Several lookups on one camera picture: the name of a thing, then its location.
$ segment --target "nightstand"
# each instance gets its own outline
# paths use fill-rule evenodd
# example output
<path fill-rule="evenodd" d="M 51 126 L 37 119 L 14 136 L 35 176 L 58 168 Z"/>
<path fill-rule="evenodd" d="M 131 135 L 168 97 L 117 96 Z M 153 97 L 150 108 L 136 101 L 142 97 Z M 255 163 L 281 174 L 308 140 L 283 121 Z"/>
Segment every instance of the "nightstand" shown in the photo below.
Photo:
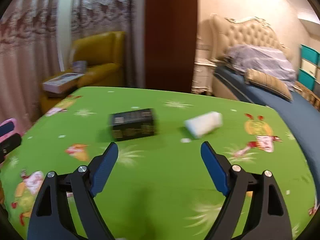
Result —
<path fill-rule="evenodd" d="M 207 96 L 212 95 L 212 78 L 216 64 L 204 59 L 196 58 L 193 70 L 191 92 L 201 94 L 205 92 Z"/>

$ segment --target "lace curtain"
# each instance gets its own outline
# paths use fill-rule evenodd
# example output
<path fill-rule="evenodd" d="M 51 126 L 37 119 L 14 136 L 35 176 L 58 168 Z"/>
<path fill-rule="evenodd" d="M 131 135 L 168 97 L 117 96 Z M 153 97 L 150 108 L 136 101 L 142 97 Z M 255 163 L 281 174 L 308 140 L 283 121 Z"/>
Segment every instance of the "lace curtain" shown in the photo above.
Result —
<path fill-rule="evenodd" d="M 126 84 L 134 87 L 135 64 L 133 28 L 135 0 L 74 0 L 72 10 L 72 40 L 108 31 L 125 31 Z"/>
<path fill-rule="evenodd" d="M 0 20 L 0 122 L 26 130 L 40 117 L 41 81 L 59 69 L 58 0 L 13 0 Z"/>

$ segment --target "white box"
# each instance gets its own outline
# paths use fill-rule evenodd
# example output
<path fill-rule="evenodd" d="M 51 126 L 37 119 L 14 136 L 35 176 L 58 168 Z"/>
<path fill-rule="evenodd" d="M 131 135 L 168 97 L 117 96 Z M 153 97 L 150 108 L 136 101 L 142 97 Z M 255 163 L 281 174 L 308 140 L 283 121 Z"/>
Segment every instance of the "white box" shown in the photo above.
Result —
<path fill-rule="evenodd" d="M 84 74 L 80 73 L 65 73 L 42 83 L 42 87 L 45 91 L 61 94 L 68 91 L 72 87 L 75 87 L 77 85 L 76 80 L 83 75 Z"/>

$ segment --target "bed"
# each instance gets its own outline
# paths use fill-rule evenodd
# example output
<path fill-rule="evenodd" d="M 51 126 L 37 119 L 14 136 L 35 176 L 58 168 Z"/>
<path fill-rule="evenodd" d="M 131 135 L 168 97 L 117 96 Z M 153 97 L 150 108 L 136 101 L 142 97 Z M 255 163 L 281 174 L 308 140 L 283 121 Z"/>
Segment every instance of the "bed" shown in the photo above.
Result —
<path fill-rule="evenodd" d="M 216 97 L 239 100 L 268 106 L 275 109 L 292 132 L 303 151 L 314 177 L 317 195 L 320 194 L 320 99 L 296 82 L 296 91 L 291 92 L 293 100 L 288 102 L 267 90 L 244 82 L 228 68 L 225 61 L 227 50 L 236 44 L 252 44 L 281 50 L 290 61 L 290 50 L 281 44 L 265 20 L 249 17 L 240 21 L 212 14 L 210 26 L 213 35 L 211 61 L 216 62 L 212 81 Z"/>

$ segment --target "black box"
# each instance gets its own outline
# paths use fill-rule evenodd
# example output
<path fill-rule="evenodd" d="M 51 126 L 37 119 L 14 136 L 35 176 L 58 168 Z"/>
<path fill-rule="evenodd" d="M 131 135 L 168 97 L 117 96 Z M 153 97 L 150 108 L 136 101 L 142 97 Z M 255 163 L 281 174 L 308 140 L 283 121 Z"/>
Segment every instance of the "black box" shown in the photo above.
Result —
<path fill-rule="evenodd" d="M 155 134 L 152 109 L 141 109 L 111 115 L 112 136 L 116 141 L 151 136 Z"/>

